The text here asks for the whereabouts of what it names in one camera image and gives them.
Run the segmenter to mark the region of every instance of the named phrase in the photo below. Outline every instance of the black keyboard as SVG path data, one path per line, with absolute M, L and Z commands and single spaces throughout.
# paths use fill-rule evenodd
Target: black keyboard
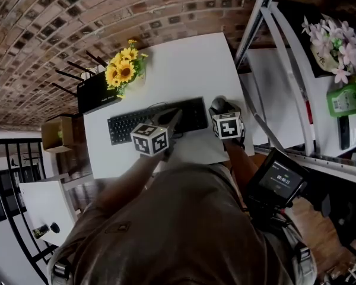
M 181 121 L 177 124 L 175 134 L 205 129 L 208 126 L 207 115 L 203 98 L 194 98 L 183 102 L 159 104 L 148 109 L 112 117 L 108 119 L 108 129 L 111 144 L 128 143 L 131 140 L 131 132 L 140 123 L 146 123 L 158 112 L 173 107 L 182 110 Z

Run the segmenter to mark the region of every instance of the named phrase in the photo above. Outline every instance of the desk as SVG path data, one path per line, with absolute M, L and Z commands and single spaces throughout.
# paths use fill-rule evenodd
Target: desk
M 245 147 L 254 154 L 252 135 L 248 132 L 249 115 L 228 44 L 222 33 L 190 37 L 145 49 L 149 55 L 146 82 L 142 89 L 127 94 L 121 102 L 84 115 L 84 126 L 94 178 L 118 177 L 139 157 L 130 142 L 111 145 L 107 120 L 113 116 L 145 109 L 159 102 L 178 102 L 203 97 L 205 108 L 214 98 L 225 96 L 241 107 L 246 126 Z M 176 140 L 168 163 L 156 171 L 180 162 L 201 164 L 228 160 L 222 142 L 209 126 Z
M 35 229 L 44 224 L 50 227 L 56 223 L 60 232 L 49 231 L 40 239 L 61 246 L 77 221 L 77 216 L 60 181 L 19 183 L 19 187 L 33 224 L 30 228 Z

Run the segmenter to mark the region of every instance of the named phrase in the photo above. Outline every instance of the device screen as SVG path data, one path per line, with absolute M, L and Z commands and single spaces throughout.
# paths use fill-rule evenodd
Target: device screen
M 272 166 L 265 173 L 259 185 L 274 191 L 280 197 L 288 199 L 302 181 L 302 177 L 274 161 Z

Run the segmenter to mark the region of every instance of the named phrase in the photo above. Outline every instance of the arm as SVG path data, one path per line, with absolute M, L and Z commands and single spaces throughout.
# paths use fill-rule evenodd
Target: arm
M 162 158 L 163 153 L 154 157 L 140 157 L 127 172 L 99 194 L 94 204 L 109 216 L 120 210 L 141 193 Z
M 241 195 L 245 195 L 246 186 L 257 172 L 258 167 L 240 146 L 234 144 L 230 140 L 225 141 L 224 145 L 231 160 L 236 184 L 239 187 Z

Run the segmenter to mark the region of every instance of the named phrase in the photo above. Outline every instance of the sunflower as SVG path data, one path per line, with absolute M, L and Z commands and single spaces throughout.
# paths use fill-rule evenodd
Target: sunflower
M 119 70 L 115 66 L 112 65 L 107 66 L 106 81 L 109 86 L 118 87 L 120 85 Z
M 117 67 L 117 70 L 119 72 L 118 80 L 121 83 L 127 83 L 136 73 L 135 66 L 128 60 L 123 60 Z
M 114 58 L 109 62 L 112 66 L 118 66 L 123 59 L 123 55 L 121 53 L 117 53 Z
M 124 60 L 134 60 L 137 58 L 138 51 L 136 49 L 127 48 L 121 51 Z

